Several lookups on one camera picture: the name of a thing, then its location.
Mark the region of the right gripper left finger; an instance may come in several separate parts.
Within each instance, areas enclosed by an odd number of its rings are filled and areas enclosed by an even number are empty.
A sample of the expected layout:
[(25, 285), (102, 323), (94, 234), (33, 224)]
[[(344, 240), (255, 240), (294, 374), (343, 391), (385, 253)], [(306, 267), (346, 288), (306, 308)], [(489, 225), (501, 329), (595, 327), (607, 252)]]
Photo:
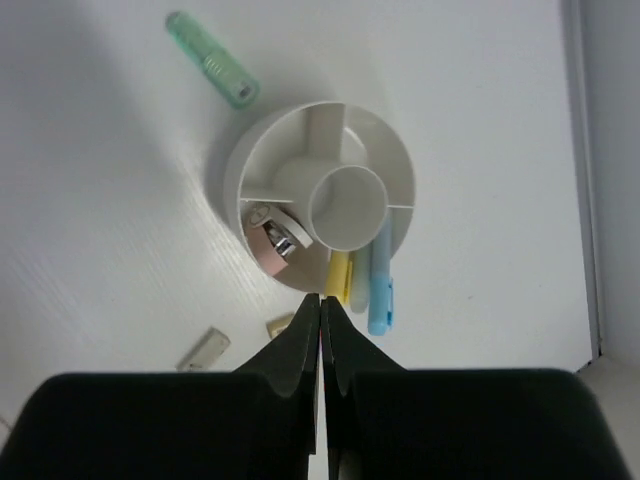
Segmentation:
[(46, 380), (8, 439), (12, 479), (304, 479), (316, 451), (320, 300), (230, 372)]

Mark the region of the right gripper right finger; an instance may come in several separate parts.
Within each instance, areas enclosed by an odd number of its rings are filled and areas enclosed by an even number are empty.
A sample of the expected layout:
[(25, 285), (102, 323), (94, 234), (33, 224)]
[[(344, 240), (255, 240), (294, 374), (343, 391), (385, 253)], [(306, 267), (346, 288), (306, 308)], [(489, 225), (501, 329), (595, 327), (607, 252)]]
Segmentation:
[(599, 404), (557, 369), (401, 367), (340, 303), (320, 314), (333, 479), (627, 479)]

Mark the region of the blue highlighter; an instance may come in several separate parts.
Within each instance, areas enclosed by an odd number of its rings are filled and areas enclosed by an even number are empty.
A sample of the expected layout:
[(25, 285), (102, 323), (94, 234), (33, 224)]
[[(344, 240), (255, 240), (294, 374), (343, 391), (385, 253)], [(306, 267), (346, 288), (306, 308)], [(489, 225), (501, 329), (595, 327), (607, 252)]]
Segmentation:
[(393, 280), (391, 277), (392, 222), (388, 213), (371, 244), (368, 333), (384, 336), (393, 325)]

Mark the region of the yellow highlighter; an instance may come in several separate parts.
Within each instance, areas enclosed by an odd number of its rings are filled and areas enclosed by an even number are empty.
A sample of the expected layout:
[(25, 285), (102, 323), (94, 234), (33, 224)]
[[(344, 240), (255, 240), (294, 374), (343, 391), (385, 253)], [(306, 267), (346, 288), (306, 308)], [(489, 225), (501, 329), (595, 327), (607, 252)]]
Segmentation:
[(332, 251), (329, 258), (325, 297), (335, 297), (342, 306), (350, 305), (353, 255), (351, 252)]

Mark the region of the pink white mini stapler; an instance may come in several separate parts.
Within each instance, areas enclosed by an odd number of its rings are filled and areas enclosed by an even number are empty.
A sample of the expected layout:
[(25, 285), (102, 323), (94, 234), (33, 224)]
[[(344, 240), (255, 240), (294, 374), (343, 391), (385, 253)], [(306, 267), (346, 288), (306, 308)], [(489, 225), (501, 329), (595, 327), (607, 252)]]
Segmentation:
[(289, 257), (313, 243), (302, 224), (276, 204), (259, 202), (245, 221), (245, 238), (259, 266), (275, 276), (288, 266)]

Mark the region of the white round compartment organizer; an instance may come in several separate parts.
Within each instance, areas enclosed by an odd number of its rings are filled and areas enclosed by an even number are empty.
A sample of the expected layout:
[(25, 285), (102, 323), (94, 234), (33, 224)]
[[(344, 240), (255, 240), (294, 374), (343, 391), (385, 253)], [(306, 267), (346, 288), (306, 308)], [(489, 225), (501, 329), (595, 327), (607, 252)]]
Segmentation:
[(338, 101), (282, 109), (259, 120), (231, 151), (223, 181), (231, 230), (252, 258), (250, 211), (261, 203), (291, 216), (311, 238), (274, 274), (279, 283), (320, 293), (333, 251), (352, 252), (392, 224), (403, 244), (416, 203), (412, 159), (397, 131), (377, 114)]

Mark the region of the light green highlighter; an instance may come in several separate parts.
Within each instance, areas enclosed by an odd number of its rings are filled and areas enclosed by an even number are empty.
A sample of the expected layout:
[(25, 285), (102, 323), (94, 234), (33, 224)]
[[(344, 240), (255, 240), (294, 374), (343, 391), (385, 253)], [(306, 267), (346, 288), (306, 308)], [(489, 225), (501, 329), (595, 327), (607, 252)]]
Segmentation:
[(352, 272), (349, 305), (356, 314), (364, 313), (369, 305), (371, 247), (369, 245), (352, 254)]

